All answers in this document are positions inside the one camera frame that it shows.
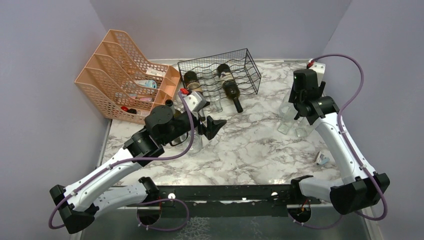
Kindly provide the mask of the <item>dark green wine bottle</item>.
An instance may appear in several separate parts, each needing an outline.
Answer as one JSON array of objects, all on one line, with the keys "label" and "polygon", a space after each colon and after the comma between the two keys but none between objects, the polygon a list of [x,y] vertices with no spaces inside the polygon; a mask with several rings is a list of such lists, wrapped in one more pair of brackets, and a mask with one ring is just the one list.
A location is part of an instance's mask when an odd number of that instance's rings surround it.
[{"label": "dark green wine bottle", "polygon": [[217,67],[217,74],[226,97],[233,101],[236,111],[242,113],[244,109],[239,100],[241,93],[229,65],[220,64]]}]

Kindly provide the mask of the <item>green labelled wine bottle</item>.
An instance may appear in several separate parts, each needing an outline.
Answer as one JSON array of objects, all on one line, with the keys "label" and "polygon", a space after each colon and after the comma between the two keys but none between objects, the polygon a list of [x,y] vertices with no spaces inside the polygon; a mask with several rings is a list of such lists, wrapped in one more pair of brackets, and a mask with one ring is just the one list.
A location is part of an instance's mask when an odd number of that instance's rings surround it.
[{"label": "green labelled wine bottle", "polygon": [[199,82],[197,74],[194,71],[187,71],[183,76],[183,82],[188,90],[198,92],[203,96],[201,84]]}]

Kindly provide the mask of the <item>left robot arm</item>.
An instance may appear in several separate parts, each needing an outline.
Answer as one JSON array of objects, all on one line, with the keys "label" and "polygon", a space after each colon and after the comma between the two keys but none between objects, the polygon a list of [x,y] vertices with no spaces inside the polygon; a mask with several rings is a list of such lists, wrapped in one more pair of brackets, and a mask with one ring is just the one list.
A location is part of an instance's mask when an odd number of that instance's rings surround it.
[{"label": "left robot arm", "polygon": [[147,206],[157,203],[158,188],[149,177],[142,177],[138,183],[124,189],[110,188],[151,162],[172,161],[186,155],[194,144],[193,140],[180,153],[162,156],[164,146],[182,135],[193,137],[198,133],[208,140],[213,139],[227,120],[208,116],[203,123],[196,116],[200,107],[198,103],[185,103],[185,111],[179,116],[174,116],[167,105],[155,107],[144,119],[145,126],[107,162],[70,185],[52,187],[49,193],[55,208],[48,220],[49,228],[65,228],[69,234],[75,234],[110,210],[136,203]]}]

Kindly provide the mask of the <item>clear tall glass bottle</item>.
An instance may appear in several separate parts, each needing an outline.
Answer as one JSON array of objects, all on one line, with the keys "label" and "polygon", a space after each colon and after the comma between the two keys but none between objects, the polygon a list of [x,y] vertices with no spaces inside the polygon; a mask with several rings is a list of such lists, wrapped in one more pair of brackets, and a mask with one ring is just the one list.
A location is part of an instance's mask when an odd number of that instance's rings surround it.
[{"label": "clear tall glass bottle", "polygon": [[207,80],[207,92],[210,101],[210,109],[218,113],[222,112],[221,94],[214,77]]}]

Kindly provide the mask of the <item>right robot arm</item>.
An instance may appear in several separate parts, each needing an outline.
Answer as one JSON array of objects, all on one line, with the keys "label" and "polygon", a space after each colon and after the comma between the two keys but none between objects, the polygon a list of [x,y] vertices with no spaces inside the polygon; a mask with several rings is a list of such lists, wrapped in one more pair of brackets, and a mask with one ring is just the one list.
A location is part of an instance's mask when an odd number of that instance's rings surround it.
[{"label": "right robot arm", "polygon": [[387,190],[390,179],[377,173],[365,159],[345,128],[340,110],[330,96],[324,96],[325,82],[318,83],[312,69],[293,72],[289,102],[298,117],[304,117],[324,140],[341,179],[328,181],[306,175],[291,181],[289,199],[300,204],[308,197],[331,203],[341,215],[376,205]]}]

